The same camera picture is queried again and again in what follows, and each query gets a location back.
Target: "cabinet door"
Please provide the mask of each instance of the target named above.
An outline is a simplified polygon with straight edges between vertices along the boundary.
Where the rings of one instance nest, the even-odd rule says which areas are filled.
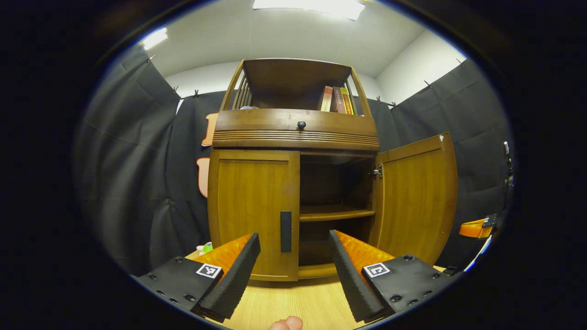
[[[283,211],[291,212],[291,225]],[[212,150],[208,218],[215,246],[259,233],[252,280],[297,280],[299,152]]]
[[[449,133],[380,153],[375,223],[369,241],[396,257],[434,265],[450,234],[457,204],[457,165]]]

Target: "wooden floor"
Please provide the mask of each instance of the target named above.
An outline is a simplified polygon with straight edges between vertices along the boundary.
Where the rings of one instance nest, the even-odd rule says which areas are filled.
[[[235,330],[267,330],[290,315],[303,320],[303,330],[348,330],[365,324],[355,322],[339,278],[332,276],[298,282],[251,280],[231,319],[221,325]]]

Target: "open cabinet door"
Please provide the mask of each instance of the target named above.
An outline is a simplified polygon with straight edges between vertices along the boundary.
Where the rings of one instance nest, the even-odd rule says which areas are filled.
[[[450,234],[457,205],[457,164],[449,133],[375,158],[375,223],[369,242],[395,256],[434,265]]]

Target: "door hinge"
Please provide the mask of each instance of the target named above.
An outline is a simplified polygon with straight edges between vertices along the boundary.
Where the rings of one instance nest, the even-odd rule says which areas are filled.
[[[373,170],[374,176],[379,176],[380,179],[383,178],[383,164],[379,164],[379,167],[376,170]]]

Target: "white wall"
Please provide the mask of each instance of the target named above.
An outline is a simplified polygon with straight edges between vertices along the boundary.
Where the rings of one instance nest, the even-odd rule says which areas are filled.
[[[460,65],[466,57],[430,30],[425,30],[377,77],[381,100],[400,103]]]
[[[196,89],[198,90],[198,94],[224,91],[230,84],[230,79],[232,79],[232,75],[237,69],[238,63],[239,62],[227,62],[202,66],[200,68],[183,71],[165,77],[165,80],[172,87],[179,86],[177,94],[181,97],[193,95],[194,90]],[[375,100],[377,99],[377,96],[383,95],[375,78],[360,73],[357,73],[357,76],[361,81],[361,85],[363,86],[363,90],[368,99]],[[353,95],[357,95],[352,79],[349,79],[349,83]]]

